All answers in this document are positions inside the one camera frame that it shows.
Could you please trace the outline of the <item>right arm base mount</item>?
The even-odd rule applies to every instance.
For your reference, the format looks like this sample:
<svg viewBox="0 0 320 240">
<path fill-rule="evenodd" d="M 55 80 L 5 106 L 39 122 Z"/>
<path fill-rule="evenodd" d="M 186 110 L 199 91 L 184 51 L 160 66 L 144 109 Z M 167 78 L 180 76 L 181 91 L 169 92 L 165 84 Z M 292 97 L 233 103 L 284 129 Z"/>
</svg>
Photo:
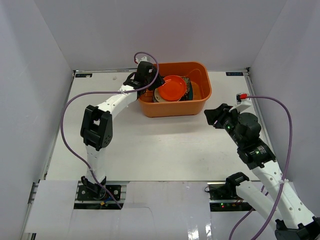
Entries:
<svg viewBox="0 0 320 240">
<path fill-rule="evenodd" d="M 212 213 L 247 212 L 252 209 L 252 206 L 237 196 L 226 182 L 209 182 L 204 192 L 209 196 L 209 207 Z"/>
</svg>

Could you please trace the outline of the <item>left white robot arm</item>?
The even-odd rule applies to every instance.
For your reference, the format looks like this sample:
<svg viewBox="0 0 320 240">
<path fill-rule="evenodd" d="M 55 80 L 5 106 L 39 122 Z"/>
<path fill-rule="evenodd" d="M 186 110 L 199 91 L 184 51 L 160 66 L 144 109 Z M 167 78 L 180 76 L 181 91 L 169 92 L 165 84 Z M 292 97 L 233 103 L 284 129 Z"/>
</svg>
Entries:
<svg viewBox="0 0 320 240">
<path fill-rule="evenodd" d="M 119 93 L 104 102 L 85 108 L 80 136 L 90 165 L 81 177 L 90 196 L 99 200 L 105 196 L 106 173 L 103 156 L 113 138 L 113 120 L 129 104 L 135 102 L 146 90 L 154 90 L 165 83 L 159 68 L 148 61 L 140 61 L 137 70 L 131 73 L 118 90 Z"/>
</svg>

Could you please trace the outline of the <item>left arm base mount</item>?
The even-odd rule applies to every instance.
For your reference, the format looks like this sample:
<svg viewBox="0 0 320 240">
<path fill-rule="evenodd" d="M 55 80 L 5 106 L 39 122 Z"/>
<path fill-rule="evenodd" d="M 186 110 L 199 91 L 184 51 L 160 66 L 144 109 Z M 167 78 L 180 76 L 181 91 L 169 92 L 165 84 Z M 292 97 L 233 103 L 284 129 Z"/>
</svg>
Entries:
<svg viewBox="0 0 320 240">
<path fill-rule="evenodd" d="M 126 197 L 126 187 L 119 184 L 107 184 L 105 186 L 118 204 L 123 207 Z M 90 193 L 82 184 L 78 185 L 74 206 L 75 210 L 120 210 L 114 199 L 101 189 L 99 194 Z"/>
</svg>

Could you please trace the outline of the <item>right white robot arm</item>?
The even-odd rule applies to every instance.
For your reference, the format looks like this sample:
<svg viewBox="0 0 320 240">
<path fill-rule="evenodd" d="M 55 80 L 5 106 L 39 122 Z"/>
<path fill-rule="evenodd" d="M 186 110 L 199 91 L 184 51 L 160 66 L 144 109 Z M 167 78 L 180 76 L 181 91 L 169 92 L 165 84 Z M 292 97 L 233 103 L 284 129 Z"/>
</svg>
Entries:
<svg viewBox="0 0 320 240">
<path fill-rule="evenodd" d="M 226 178 L 226 195 L 244 199 L 269 225 L 278 240 L 318 240 L 320 219 L 301 201 L 269 146 L 260 138 L 261 125 L 249 112 L 240 113 L 225 103 L 204 111 L 207 123 L 225 130 L 237 146 L 242 162 L 258 177 L 268 195 L 255 188 L 249 178 L 237 172 Z"/>
</svg>

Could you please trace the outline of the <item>orange round plate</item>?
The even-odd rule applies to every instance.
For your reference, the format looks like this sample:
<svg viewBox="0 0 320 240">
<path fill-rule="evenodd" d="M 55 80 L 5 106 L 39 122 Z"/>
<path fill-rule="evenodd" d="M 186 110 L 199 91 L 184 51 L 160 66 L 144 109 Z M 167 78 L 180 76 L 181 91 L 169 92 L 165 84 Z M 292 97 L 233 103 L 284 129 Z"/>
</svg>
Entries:
<svg viewBox="0 0 320 240">
<path fill-rule="evenodd" d="M 164 84 L 157 88 L 159 95 L 166 101 L 179 101 L 187 91 L 186 82 L 177 75 L 164 77 Z"/>
</svg>

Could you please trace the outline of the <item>orange plastic bin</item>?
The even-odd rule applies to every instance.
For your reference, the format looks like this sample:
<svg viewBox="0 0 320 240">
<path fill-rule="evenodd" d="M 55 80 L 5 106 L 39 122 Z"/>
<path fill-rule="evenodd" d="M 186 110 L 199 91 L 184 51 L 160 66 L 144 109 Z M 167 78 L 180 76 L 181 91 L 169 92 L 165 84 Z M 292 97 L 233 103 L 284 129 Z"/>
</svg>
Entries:
<svg viewBox="0 0 320 240">
<path fill-rule="evenodd" d="M 199 114 L 212 94 L 206 67 L 200 62 L 170 62 L 159 64 L 162 77 L 177 75 L 187 77 L 192 87 L 192 100 L 154 102 L 153 91 L 146 91 L 139 99 L 143 114 L 149 118 L 190 116 Z"/>
</svg>

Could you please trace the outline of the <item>black floral square plate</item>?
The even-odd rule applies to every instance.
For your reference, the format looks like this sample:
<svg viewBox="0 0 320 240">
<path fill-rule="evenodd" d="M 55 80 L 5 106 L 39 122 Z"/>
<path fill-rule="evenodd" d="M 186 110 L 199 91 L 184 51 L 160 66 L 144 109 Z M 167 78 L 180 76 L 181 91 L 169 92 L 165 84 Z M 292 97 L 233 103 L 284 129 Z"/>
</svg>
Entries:
<svg viewBox="0 0 320 240">
<path fill-rule="evenodd" d="M 185 83 L 186 83 L 186 86 L 187 86 L 187 94 L 183 97 L 183 98 L 181 98 L 178 102 L 183 102 L 183 101 L 189 101 L 189 100 L 192 100 L 193 99 L 193 93 L 192 93 L 192 84 L 191 84 L 191 81 L 190 81 L 190 79 L 188 78 L 188 77 L 181 77 L 184 81 L 185 81 Z M 154 99 L 154 94 L 153 94 L 153 96 L 152 96 L 152 102 L 153 103 L 158 103 L 158 102 L 156 102 L 155 101 L 155 99 Z"/>
</svg>

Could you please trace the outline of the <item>beige floral round plate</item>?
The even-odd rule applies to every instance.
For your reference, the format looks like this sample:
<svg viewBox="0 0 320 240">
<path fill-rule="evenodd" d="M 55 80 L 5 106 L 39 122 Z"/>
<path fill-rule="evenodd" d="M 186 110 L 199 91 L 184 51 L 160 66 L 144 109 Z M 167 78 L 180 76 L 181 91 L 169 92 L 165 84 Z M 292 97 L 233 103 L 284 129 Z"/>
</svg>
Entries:
<svg viewBox="0 0 320 240">
<path fill-rule="evenodd" d="M 187 94 L 187 92 L 187 89 L 181 87 L 159 87 L 154 90 L 153 98 L 158 103 L 178 102 Z"/>
</svg>

